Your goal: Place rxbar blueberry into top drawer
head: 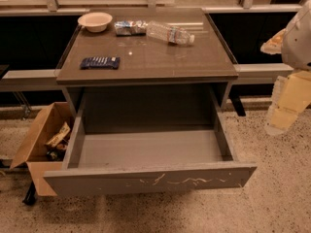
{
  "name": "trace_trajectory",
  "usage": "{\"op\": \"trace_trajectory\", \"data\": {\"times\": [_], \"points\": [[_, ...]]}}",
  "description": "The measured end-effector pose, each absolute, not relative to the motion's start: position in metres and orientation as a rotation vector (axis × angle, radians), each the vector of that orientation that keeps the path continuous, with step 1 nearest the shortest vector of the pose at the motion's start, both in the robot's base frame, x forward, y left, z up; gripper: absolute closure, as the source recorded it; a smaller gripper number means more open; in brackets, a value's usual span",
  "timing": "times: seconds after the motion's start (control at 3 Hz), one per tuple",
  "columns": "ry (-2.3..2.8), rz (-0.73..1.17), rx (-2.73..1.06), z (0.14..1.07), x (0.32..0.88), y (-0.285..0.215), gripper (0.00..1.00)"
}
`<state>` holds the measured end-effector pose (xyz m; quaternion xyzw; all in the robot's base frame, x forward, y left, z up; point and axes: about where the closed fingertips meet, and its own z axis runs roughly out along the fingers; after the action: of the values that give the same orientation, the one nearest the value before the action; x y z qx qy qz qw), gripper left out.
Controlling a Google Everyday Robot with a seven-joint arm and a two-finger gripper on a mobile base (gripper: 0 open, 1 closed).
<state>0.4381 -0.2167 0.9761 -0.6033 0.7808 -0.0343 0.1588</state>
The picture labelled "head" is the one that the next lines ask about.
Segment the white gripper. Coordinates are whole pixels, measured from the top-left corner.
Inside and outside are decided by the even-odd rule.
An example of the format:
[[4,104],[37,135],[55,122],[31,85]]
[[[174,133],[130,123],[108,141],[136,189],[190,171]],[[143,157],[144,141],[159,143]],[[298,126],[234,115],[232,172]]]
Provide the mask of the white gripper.
[[311,1],[307,1],[288,23],[262,44],[260,51],[281,54],[285,64],[299,71],[279,76],[273,86],[272,103],[264,129],[268,135],[285,133],[311,104]]

